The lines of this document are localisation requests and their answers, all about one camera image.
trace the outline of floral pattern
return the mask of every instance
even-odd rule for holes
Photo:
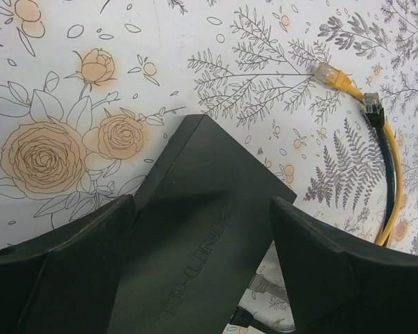
[[[0,0],[0,249],[135,193],[189,113],[299,208],[374,241],[382,157],[353,99],[315,80],[321,61],[380,94],[405,180],[388,246],[418,255],[418,0]],[[273,245],[258,272],[285,290]],[[293,321],[275,296],[240,303]]]

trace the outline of yellow ethernet cable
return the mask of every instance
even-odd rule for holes
[[[349,93],[358,101],[364,103],[363,94],[352,85],[350,78],[348,78],[344,72],[337,70],[336,68],[328,65],[327,63],[323,62],[319,65],[317,73],[315,73],[315,78],[319,79],[324,84],[331,86],[337,90]],[[394,208],[387,222],[387,225],[375,242],[377,245],[380,246],[382,246],[385,243],[385,241],[390,235],[390,232],[392,231],[392,228],[395,225],[401,207],[401,198],[403,196],[403,171],[401,168],[401,159],[399,157],[395,135],[389,123],[387,122],[384,122],[383,131],[385,133],[385,136],[387,137],[387,140],[389,141],[390,150],[392,151],[392,156],[394,160],[396,174],[396,197]]]

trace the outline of tp-link logo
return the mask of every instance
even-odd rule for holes
[[[156,324],[161,320],[171,321],[176,315],[178,308],[183,304],[183,296],[186,292],[186,286],[192,278],[196,278],[203,269],[204,265],[208,261],[214,244],[219,241],[221,235],[224,232],[224,226],[231,218],[231,203],[227,202],[223,205],[222,210],[219,215],[219,219],[210,224],[208,230],[208,238],[201,242],[199,248],[194,254],[195,265],[187,267],[184,270],[185,278],[181,283],[178,283],[169,299],[167,300],[166,305],[161,311],[161,314],[157,318]]]

